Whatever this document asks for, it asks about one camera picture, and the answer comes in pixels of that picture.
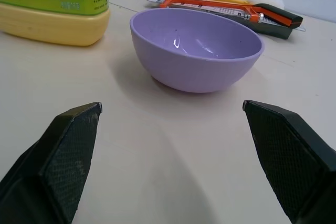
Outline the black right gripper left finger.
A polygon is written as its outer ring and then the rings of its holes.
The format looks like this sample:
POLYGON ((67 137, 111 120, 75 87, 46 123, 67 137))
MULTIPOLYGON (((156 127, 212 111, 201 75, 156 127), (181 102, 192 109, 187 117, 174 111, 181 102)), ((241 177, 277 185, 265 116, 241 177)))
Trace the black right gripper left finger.
POLYGON ((71 224, 90 171, 100 102, 56 116, 0 181, 0 224, 71 224))

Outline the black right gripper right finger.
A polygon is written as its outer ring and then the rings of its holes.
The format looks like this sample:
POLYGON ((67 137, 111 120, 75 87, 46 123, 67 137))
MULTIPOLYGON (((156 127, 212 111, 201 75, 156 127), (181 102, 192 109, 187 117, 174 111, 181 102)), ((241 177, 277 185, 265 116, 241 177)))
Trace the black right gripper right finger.
POLYGON ((336 151, 297 113, 246 100, 261 167, 291 224, 336 224, 336 151))

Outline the orange hacksaw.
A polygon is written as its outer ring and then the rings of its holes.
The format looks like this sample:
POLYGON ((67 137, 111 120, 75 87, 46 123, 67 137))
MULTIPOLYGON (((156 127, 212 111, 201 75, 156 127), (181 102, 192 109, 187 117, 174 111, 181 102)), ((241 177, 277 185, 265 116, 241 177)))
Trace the orange hacksaw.
POLYGON ((215 14, 256 33, 288 39, 293 30, 305 31, 303 18, 269 4, 234 4, 210 0, 158 0, 160 8, 176 7, 215 14))

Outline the purple plastic bowl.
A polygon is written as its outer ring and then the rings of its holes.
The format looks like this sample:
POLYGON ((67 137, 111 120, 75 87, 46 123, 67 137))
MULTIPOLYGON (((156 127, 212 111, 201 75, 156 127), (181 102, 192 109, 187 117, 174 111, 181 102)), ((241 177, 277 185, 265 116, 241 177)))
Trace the purple plastic bowl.
POLYGON ((227 89, 265 48, 246 26, 191 9, 144 10, 130 19, 130 30, 144 69, 158 82, 190 93, 227 89))

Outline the yellow bottle with green label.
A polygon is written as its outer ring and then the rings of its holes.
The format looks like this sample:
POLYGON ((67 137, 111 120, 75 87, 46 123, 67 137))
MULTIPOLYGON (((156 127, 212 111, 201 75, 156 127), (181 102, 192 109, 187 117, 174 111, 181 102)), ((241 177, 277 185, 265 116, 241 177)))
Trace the yellow bottle with green label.
POLYGON ((0 0, 0 31, 53 44, 90 46, 109 19, 109 0, 0 0))

